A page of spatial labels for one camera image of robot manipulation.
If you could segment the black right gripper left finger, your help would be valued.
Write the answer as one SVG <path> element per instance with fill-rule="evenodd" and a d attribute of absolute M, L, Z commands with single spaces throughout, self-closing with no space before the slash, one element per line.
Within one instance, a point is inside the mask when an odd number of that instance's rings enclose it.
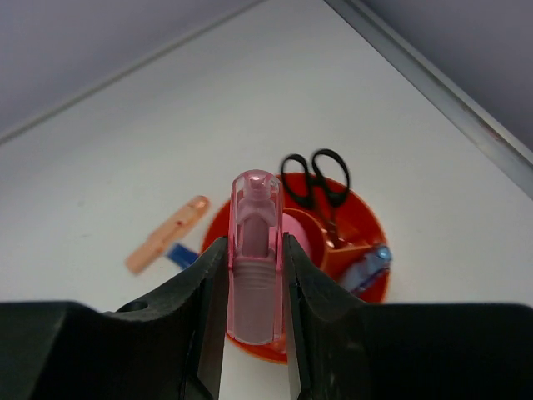
<path fill-rule="evenodd" d="M 4 399 L 216 399 L 227 240 L 115 312 L 77 302 L 1 306 Z"/>

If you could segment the blue white glue bottle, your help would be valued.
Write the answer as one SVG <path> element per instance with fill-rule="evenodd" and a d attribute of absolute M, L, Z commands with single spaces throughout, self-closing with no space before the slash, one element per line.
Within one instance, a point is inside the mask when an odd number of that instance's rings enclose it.
<path fill-rule="evenodd" d="M 180 270 L 189 268 L 198 257 L 197 252 L 192 251 L 179 242 L 173 243 L 166 252 L 166 258 L 178 266 Z"/>

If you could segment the blue translucent pen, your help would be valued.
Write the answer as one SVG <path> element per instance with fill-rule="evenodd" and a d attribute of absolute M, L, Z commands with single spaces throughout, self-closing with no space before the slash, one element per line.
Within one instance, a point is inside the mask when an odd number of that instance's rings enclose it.
<path fill-rule="evenodd" d="M 391 262 L 390 248 L 385 244 L 378 244 L 366 252 L 361 260 L 352 263 L 337 282 L 348 292 L 360 295 L 390 272 Z"/>

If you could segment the pink translucent pen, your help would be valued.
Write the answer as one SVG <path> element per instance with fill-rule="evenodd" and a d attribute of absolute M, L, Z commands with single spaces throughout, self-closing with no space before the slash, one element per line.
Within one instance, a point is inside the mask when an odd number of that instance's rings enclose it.
<path fill-rule="evenodd" d="M 248 345 L 272 343 L 282 334 L 282 209 L 275 175 L 255 169 L 233 181 L 227 333 Z"/>

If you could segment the black scissors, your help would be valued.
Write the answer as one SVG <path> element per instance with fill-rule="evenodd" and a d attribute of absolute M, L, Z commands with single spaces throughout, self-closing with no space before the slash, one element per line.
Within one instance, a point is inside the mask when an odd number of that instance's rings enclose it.
<path fill-rule="evenodd" d="M 320 157 L 332 159 L 343 171 L 345 185 L 340 192 L 334 191 L 328 185 L 326 176 L 317 164 L 317 159 Z M 295 162 L 301 165 L 303 169 L 306 194 L 298 194 L 291 188 L 287 180 L 288 173 L 286 172 L 286 165 L 289 162 Z M 335 249 L 343 248 L 345 243 L 341 239 L 338 232 L 336 223 L 336 210 L 346 202 L 349 193 L 351 192 L 351 175 L 344 159 L 337 152 L 330 148 L 321 148 L 317 149 L 311 155 L 311 166 L 308 166 L 307 160 L 301 154 L 291 153 L 281 160 L 280 173 L 281 182 L 284 186 L 285 192 L 289 195 L 289 197 L 299 206 L 308 211 L 315 212 L 320 218 L 323 227 L 326 229 L 326 235 L 332 247 Z M 323 207 L 319 205 L 314 192 L 315 188 L 320 188 L 324 193 L 328 213 L 326 213 L 323 210 Z"/>

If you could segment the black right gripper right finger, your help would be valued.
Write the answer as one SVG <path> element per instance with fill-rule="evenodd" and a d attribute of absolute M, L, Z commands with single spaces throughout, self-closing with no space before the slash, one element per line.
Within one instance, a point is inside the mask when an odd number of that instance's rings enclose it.
<path fill-rule="evenodd" d="M 283 238 L 293 399 L 529 399 L 532 310 L 516 303 L 368 303 Z"/>

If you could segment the orange translucent pen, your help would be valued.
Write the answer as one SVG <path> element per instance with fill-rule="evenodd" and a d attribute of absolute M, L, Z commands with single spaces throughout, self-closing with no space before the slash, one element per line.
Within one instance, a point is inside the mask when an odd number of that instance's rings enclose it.
<path fill-rule="evenodd" d="M 198 224 L 210 204 L 207 197 L 199 195 L 180 207 L 126 258 L 127 269 L 139 274 L 162 257 L 173 243 L 183 239 Z"/>

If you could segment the pink round eraser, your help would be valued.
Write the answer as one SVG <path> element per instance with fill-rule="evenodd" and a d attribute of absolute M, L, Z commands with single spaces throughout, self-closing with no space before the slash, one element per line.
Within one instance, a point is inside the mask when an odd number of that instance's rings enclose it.
<path fill-rule="evenodd" d="M 283 232 L 289 233 L 296 238 L 296 240 L 301 245 L 302 249 L 308 256 L 311 256 L 311 246 L 306 235 L 306 231 L 301 223 L 292 215 L 283 213 L 282 216 L 282 226 Z"/>

